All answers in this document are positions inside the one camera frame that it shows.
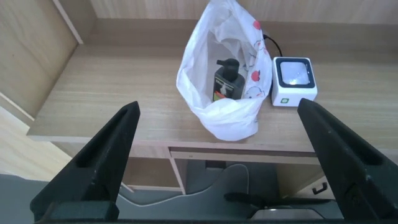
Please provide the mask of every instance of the black bottle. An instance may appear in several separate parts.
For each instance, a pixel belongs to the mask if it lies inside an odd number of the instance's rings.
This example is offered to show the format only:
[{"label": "black bottle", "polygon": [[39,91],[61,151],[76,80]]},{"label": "black bottle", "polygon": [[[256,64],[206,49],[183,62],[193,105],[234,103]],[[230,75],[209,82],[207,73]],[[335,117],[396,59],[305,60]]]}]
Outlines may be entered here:
[{"label": "black bottle", "polygon": [[217,60],[222,65],[214,77],[213,101],[222,98],[238,100],[242,97],[244,78],[238,73],[239,62],[236,59]]}]

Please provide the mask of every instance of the drawer handle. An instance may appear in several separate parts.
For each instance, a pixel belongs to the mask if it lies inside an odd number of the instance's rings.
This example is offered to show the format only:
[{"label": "drawer handle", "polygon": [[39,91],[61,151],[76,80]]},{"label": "drawer handle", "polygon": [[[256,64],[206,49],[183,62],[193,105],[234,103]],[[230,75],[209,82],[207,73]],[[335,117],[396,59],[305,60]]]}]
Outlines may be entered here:
[{"label": "drawer handle", "polygon": [[324,182],[324,183],[322,183],[322,188],[321,189],[317,190],[316,188],[313,188],[312,189],[312,193],[314,195],[317,195],[317,194],[322,193],[322,192],[324,192],[326,190],[328,190],[328,183]]}]

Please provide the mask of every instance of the wooden cabinet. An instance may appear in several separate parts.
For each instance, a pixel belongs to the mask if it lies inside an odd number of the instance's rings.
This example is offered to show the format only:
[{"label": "wooden cabinet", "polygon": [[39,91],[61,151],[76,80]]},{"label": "wooden cabinet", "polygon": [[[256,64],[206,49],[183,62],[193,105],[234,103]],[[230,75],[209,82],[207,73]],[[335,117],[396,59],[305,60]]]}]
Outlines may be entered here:
[{"label": "wooden cabinet", "polygon": [[[397,1],[239,3],[284,55],[311,58],[318,103],[397,157]],[[138,101],[141,117],[124,178],[133,190],[184,194],[187,160],[208,159],[275,163],[282,196],[331,198],[294,108],[276,108],[266,99],[258,132],[225,142],[201,125],[180,96],[176,75],[206,1],[6,0],[0,6],[0,105],[30,128],[29,138],[62,150],[43,147],[29,158],[33,164],[51,152],[57,167],[64,166],[118,109]],[[266,46],[275,56],[276,48]],[[27,140],[25,131],[19,135]],[[10,164],[9,155],[29,150],[21,147],[13,144],[0,158]],[[37,166],[24,156],[18,160],[25,170]],[[47,180],[56,174],[51,170],[36,178]],[[324,183],[327,189],[315,195]]]}]

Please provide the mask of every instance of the wooden desk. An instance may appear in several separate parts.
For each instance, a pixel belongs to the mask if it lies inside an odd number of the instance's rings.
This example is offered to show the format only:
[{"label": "wooden desk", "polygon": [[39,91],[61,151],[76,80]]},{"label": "wooden desk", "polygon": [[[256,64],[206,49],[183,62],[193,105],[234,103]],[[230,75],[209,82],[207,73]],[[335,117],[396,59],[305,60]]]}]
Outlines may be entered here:
[{"label": "wooden desk", "polygon": [[[145,157],[169,159],[182,189],[186,163],[181,161],[186,159],[318,164],[296,108],[275,108],[269,98],[258,115],[258,133],[242,141],[220,141],[201,125],[175,87],[183,46],[194,24],[98,20],[28,135],[78,144],[78,149],[120,107],[138,101],[141,117],[133,148],[151,147],[155,153],[148,149]],[[262,26],[280,42],[285,55],[311,58],[318,103],[387,156],[398,155],[397,27],[275,22]],[[164,35],[154,37],[156,33]],[[159,157],[159,152],[166,153]],[[157,164],[159,170],[169,168],[163,161]],[[157,166],[142,165],[142,170]]]}]

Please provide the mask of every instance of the wooden wall panel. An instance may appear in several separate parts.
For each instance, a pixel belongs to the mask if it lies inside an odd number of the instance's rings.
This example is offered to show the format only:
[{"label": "wooden wall panel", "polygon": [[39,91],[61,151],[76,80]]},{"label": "wooden wall panel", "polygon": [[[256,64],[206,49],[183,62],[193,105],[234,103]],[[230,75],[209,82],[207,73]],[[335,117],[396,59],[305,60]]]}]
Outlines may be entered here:
[{"label": "wooden wall panel", "polygon": [[[199,19],[205,0],[91,0],[99,18]],[[396,0],[240,0],[259,21],[398,24]]]},{"label": "wooden wall panel", "polygon": [[75,47],[51,0],[0,1],[0,92],[31,117]]},{"label": "wooden wall panel", "polygon": [[0,107],[0,173],[50,181],[71,157],[50,142],[28,138],[28,128]]},{"label": "wooden wall panel", "polygon": [[53,0],[79,44],[83,44],[97,16],[90,0]]}]

